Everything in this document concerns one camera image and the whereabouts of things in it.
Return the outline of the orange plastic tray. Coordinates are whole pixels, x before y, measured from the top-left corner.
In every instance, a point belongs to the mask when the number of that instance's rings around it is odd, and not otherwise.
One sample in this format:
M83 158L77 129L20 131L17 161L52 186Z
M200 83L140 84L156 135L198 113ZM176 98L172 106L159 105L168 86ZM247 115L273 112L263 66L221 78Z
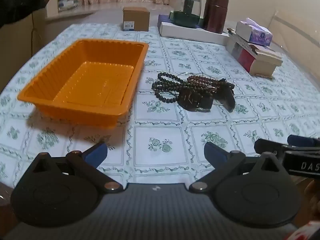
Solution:
M149 45L79 39L19 92L44 115L77 125L114 128L127 114Z

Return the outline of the thick red cover book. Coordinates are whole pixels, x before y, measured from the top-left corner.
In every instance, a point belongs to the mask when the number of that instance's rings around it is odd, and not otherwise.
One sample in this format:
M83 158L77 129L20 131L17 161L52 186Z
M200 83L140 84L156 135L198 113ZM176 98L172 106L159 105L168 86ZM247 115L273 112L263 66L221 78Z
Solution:
M231 38L227 42L226 49L252 76L271 79L276 67L280 67L283 63L281 55L273 50L267 51L265 48L260 50L259 46L253 44L245 48Z

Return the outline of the green floral tablecloth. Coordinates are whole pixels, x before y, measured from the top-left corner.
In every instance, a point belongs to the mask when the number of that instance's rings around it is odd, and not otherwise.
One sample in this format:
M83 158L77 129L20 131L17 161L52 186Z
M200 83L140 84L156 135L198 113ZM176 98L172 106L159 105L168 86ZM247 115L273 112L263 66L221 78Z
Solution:
M145 42L149 45L137 93L114 129L72 126L42 116L17 100L19 91L57 54L79 38ZM189 184L212 170L204 144L254 154L254 142L286 142L291 134L319 136L319 90L283 55L272 79L253 77L224 46L163 38L156 27L123 32L114 24L74 24L36 53L1 93L1 182L14 187L42 151L63 156L99 141L108 156L99 170L126 184ZM235 110L214 103L210 112L189 112L157 100L151 84L167 71L181 78L199 74L235 85Z

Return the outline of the thin book on top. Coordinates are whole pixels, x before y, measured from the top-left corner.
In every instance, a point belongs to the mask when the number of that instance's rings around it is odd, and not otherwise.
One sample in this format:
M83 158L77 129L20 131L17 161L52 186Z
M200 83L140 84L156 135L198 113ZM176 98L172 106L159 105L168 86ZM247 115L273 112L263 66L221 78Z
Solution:
M235 30L232 28L227 28L229 39L227 41L227 46L230 47L232 43L237 43L242 48L247 50L250 53L257 54L253 45L250 45L247 41L245 41L242 37L235 33Z

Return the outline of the purple tissue pack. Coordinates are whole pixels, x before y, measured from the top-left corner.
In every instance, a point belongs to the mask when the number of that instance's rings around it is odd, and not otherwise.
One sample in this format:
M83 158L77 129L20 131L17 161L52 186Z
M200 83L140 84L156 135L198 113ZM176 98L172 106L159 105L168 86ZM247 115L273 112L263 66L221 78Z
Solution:
M238 21L235 33L248 43L261 46L269 46L273 38L273 34L267 28L260 26L250 18Z

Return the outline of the white flat box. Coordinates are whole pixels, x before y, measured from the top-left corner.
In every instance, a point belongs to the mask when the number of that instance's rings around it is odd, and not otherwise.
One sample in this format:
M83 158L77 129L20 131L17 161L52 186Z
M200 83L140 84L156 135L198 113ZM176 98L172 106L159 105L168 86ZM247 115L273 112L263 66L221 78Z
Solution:
M222 46L225 46L229 39L229 35L226 33L216 34L200 28L180 27L168 22L160 24L159 33L162 37L213 43Z

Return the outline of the dark red cylindrical canister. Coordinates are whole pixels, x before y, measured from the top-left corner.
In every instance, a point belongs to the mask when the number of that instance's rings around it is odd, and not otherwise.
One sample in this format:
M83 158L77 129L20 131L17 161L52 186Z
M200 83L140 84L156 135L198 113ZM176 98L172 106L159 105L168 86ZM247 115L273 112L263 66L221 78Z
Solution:
M202 27L221 34L225 25L229 0L206 0Z

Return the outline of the glass green humidifier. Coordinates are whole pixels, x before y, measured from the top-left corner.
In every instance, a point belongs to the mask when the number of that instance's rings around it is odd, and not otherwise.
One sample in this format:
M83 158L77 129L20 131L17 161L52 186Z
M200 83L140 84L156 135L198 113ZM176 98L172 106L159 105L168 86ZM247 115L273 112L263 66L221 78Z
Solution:
M201 4L201 0L176 0L169 20L181 27L196 28L200 21Z

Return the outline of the blue flat box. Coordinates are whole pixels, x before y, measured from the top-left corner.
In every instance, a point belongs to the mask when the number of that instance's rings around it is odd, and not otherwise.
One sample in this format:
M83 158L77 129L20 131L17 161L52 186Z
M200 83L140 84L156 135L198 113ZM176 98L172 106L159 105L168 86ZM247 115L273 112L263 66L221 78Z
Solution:
M163 14L159 14L158 16L158 21L157 21L157 27L158 29L160 29L161 24L165 22L165 23L173 23L173 20L170 19L169 15L163 15Z

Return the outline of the brown cardboard box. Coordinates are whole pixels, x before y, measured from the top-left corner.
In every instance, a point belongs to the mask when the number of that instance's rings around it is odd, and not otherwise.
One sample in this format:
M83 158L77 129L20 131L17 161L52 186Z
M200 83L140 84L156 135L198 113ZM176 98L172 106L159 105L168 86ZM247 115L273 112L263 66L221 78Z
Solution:
M150 12L145 7L123 8L123 31L149 31Z

